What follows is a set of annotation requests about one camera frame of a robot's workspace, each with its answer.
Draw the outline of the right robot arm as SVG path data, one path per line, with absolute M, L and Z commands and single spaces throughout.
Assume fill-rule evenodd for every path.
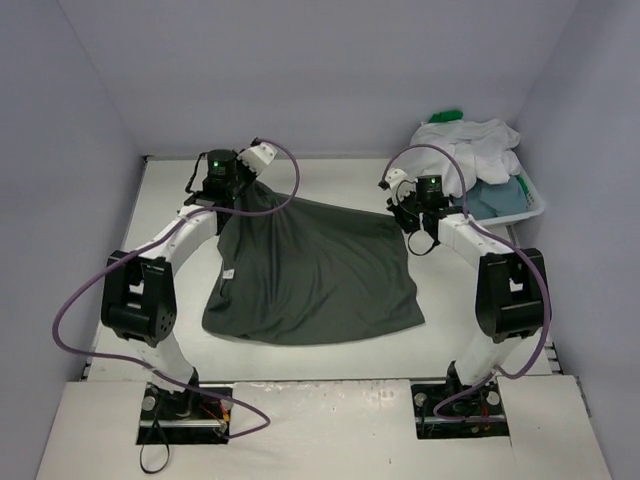
M 428 234 L 435 247 L 450 248 L 477 272 L 474 311 L 479 332 L 450 364 L 442 388 L 445 405 L 464 412 L 478 400 L 475 384 L 484 382 L 549 319 L 542 254 L 536 249 L 517 252 L 482 228 L 445 197 L 438 175 L 411 181 L 406 172 L 393 169 L 379 186 L 389 193 L 387 210 L 404 233 Z

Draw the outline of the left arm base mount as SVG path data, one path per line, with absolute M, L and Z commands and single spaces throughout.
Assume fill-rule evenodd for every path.
M 189 390 L 170 393 L 148 383 L 139 417 L 137 445 L 226 445 L 231 403 Z

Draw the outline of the dark grey t-shirt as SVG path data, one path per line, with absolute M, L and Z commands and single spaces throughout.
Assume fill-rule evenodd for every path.
M 424 324 L 400 227 L 390 216 L 257 182 L 219 238 L 220 274 L 203 311 L 216 336 L 283 346 L 376 338 Z

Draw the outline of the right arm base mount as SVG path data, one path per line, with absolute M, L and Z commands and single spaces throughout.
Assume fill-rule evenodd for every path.
M 444 383 L 411 384 L 418 440 L 482 439 L 510 435 L 496 380 L 471 395 L 444 405 L 435 415 L 435 407 L 452 395 Z

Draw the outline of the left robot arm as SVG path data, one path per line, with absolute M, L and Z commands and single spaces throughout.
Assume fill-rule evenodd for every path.
M 247 149 L 217 149 L 200 154 L 207 172 L 198 190 L 187 181 L 187 198 L 174 219 L 152 240 L 130 251 L 115 251 L 107 261 L 101 323 L 117 338 L 134 344 L 123 358 L 152 374 L 166 392 L 164 408 L 175 418 L 191 418 L 199 409 L 197 369 L 183 354 L 174 326 L 178 306 L 174 277 L 183 264 L 239 212 L 239 199 L 270 166 L 277 150 L 254 142 Z

